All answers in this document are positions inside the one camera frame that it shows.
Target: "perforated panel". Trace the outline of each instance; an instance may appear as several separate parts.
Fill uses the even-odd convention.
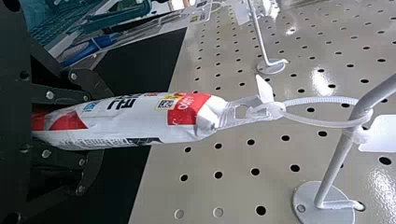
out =
[[[265,77],[276,100],[343,95],[360,98],[394,73],[396,2],[329,1],[260,19],[271,58],[290,63]],[[262,59],[251,23],[230,8],[190,27],[170,91],[210,92],[226,100],[257,94]],[[375,109],[396,113],[396,98]],[[289,112],[346,119],[350,105],[305,105]],[[200,142],[153,147],[130,223],[297,223],[293,190],[321,180],[340,136],[286,119],[216,133]],[[335,181],[366,205],[356,223],[396,223],[396,155],[354,146]]]

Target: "red label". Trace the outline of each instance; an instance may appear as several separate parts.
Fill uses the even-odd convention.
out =
[[[50,131],[57,130],[77,130],[88,129],[87,126],[78,117],[76,111],[70,112],[58,118],[49,128]]]
[[[195,125],[198,111],[209,98],[209,94],[187,93],[168,110],[168,125]]]

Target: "white pegboard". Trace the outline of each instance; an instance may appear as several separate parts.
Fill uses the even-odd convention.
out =
[[[278,101],[360,98],[394,73],[396,2],[300,5],[260,19],[269,56],[290,61],[282,73],[265,77]],[[210,92],[229,101],[256,94],[260,59],[251,22],[238,26],[233,11],[223,8],[189,28],[169,91]],[[374,117],[395,114],[395,102],[388,98]],[[346,119],[351,106],[300,105],[290,112]],[[322,179],[339,136],[339,130],[281,119],[152,147],[130,223],[298,223],[290,208],[293,190]],[[335,185],[366,205],[356,223],[396,223],[395,164],[394,154],[352,148]]]

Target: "pegboard hole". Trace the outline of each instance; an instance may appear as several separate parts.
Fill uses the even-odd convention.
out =
[[[213,216],[214,217],[222,217],[224,215],[224,210],[220,207],[213,209]]]
[[[327,136],[327,133],[324,132],[324,131],[320,131],[320,132],[318,132],[318,135],[319,135],[320,137],[326,137],[326,136]]]
[[[267,209],[264,206],[259,205],[256,207],[256,213],[257,213],[257,215],[262,217],[265,215],[265,213],[267,213]]]
[[[28,72],[22,71],[22,72],[20,72],[20,78],[23,81],[28,81],[28,80],[30,80],[30,75]]]
[[[250,173],[252,175],[259,175],[260,174],[260,170],[258,168],[253,168],[250,170]]]
[[[288,142],[290,140],[290,137],[288,135],[282,135],[282,137],[280,137],[280,139],[282,139],[282,141],[284,141],[284,142]]]
[[[222,144],[221,143],[216,143],[215,144],[215,149],[221,149],[222,148]]]
[[[184,211],[181,209],[177,209],[175,211],[175,219],[181,219],[184,217]]]
[[[181,176],[180,176],[180,181],[181,181],[181,182],[186,182],[188,179],[189,179],[189,176],[188,176],[188,175],[181,175]]]
[[[299,172],[299,171],[300,171],[300,166],[299,166],[299,165],[296,165],[296,164],[291,165],[291,166],[290,166],[290,170],[291,170],[292,172]]]
[[[21,3],[18,0],[3,0],[4,5],[12,12],[21,10]]]
[[[256,143],[256,142],[254,141],[254,139],[248,139],[248,140],[247,140],[247,144],[248,144],[249,146],[253,146],[255,143]]]
[[[381,162],[384,165],[391,165],[392,161],[388,157],[380,157],[379,162]]]
[[[220,171],[215,172],[214,177],[216,179],[221,179],[222,178],[222,172],[220,172]]]
[[[17,212],[8,213],[1,224],[19,224],[21,223],[21,214]]]

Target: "metal rod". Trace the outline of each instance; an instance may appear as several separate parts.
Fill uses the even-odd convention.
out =
[[[349,120],[361,118],[365,115],[365,113],[370,111],[379,102],[389,97],[394,92],[396,92],[396,74],[392,75],[387,80],[383,81],[381,84],[379,84],[378,86],[367,92],[363,97],[361,97],[361,99],[353,108]],[[354,132],[358,128],[359,127],[353,127],[349,128],[348,130],[350,132]],[[351,137],[346,136],[345,134],[341,135],[337,148],[335,149],[334,155],[332,156],[332,161],[330,162],[329,168],[327,169],[326,174],[323,177],[323,181],[320,184],[317,196],[315,197],[315,206],[317,208],[325,208],[325,206],[323,205],[323,201],[325,200],[329,189],[334,182],[334,179],[337,177],[341,165],[345,161],[347,153],[351,149],[352,144],[353,142]]]
[[[287,63],[288,61],[286,59],[277,60],[272,63],[268,60],[264,42],[262,41],[262,31],[260,30],[259,21],[257,20],[256,8],[254,7],[252,0],[247,0],[247,3],[251,12],[251,17],[253,19],[254,29],[256,30],[257,38],[259,39],[259,46],[260,50],[262,51],[262,57],[264,58],[265,66],[271,67],[280,63]]]
[[[264,58],[265,65],[270,66],[270,62],[268,61],[268,56],[265,51],[264,42],[262,41],[262,31],[260,30],[259,21],[257,20],[256,8],[252,3],[252,0],[247,0],[248,7],[250,8],[251,17],[253,19],[254,29],[256,30],[257,37],[259,39],[260,50],[262,51],[262,57]]]

